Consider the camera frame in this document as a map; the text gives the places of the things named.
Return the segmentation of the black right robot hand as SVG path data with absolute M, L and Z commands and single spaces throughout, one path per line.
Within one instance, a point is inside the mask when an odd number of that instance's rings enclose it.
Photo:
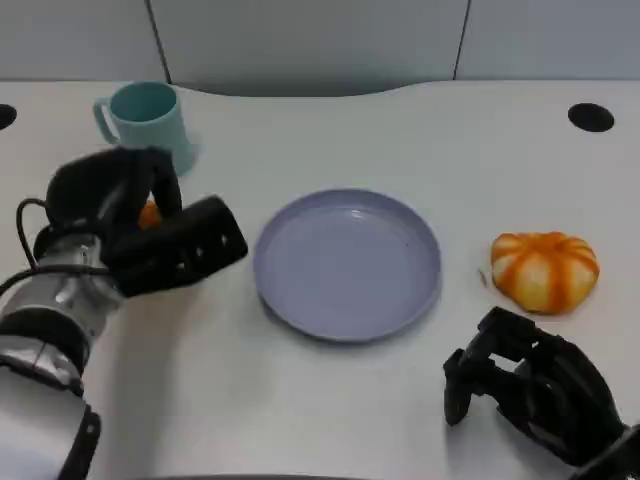
M 519 432 L 571 466 L 603 453 L 626 430 L 606 381 L 573 343 L 521 315 L 492 308 L 443 365 L 448 425 L 488 395 Z

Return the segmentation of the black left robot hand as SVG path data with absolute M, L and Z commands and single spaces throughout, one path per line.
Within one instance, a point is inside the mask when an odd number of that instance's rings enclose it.
M 149 198 L 164 217 L 182 210 L 171 155 L 157 147 L 116 147 L 60 167 L 45 203 L 53 234 L 88 233 L 112 243 L 140 230 Z

